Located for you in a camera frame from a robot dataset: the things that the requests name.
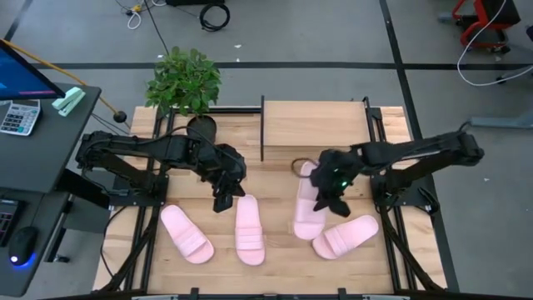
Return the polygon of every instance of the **calculator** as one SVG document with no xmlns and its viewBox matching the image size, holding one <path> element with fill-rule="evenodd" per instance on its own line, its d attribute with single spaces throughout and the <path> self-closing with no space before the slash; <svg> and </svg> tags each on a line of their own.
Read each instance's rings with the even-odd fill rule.
<svg viewBox="0 0 533 300">
<path fill-rule="evenodd" d="M 12 100 L 0 125 L 0 133 L 29 136 L 40 115 L 40 100 Z"/>
</svg>

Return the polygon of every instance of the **blue light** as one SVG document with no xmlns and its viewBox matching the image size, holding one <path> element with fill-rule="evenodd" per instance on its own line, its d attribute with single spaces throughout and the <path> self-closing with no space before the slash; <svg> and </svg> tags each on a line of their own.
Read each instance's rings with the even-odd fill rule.
<svg viewBox="0 0 533 300">
<path fill-rule="evenodd" d="M 37 254 L 34 253 L 30 257 L 30 259 L 27 260 L 26 263 L 24 263 L 23 265 L 20 265 L 20 266 L 13 266 L 13 268 L 15 268 L 16 270 L 26 270 L 26 269 L 30 268 L 33 265 L 33 263 L 35 262 L 36 259 L 37 259 Z"/>
</svg>

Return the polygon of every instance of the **keyboard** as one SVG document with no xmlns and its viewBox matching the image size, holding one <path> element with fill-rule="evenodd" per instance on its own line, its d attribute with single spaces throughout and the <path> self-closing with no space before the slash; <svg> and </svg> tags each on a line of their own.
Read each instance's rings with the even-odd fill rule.
<svg viewBox="0 0 533 300">
<path fill-rule="evenodd" d="M 21 201 L 0 198 L 0 247 L 6 247 L 21 211 Z"/>
</svg>

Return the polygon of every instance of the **stapler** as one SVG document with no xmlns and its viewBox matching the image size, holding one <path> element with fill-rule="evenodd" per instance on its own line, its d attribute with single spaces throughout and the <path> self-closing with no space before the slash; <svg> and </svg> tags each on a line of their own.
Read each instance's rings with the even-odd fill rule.
<svg viewBox="0 0 533 300">
<path fill-rule="evenodd" d="M 59 111 L 59 114 L 66 117 L 82 101 L 85 92 L 79 87 L 73 87 L 65 92 L 65 98 L 59 98 L 52 103 L 52 106 Z"/>
</svg>

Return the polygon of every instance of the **red equipment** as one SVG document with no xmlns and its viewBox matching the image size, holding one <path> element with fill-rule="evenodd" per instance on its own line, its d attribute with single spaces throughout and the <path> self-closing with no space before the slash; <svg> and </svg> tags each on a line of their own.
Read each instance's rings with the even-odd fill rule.
<svg viewBox="0 0 533 300">
<path fill-rule="evenodd" d="M 476 15 L 459 15 L 457 12 L 465 2 L 466 0 L 460 0 L 451 15 L 456 24 L 464 29 L 461 43 L 466 47 L 471 39 L 494 18 L 504 0 L 474 0 Z M 489 48 L 492 52 L 508 53 L 510 49 L 506 46 L 508 39 L 504 29 L 516 25 L 520 20 L 515 3 L 513 0 L 507 0 L 498 17 L 471 44 L 471 48 Z"/>
</svg>

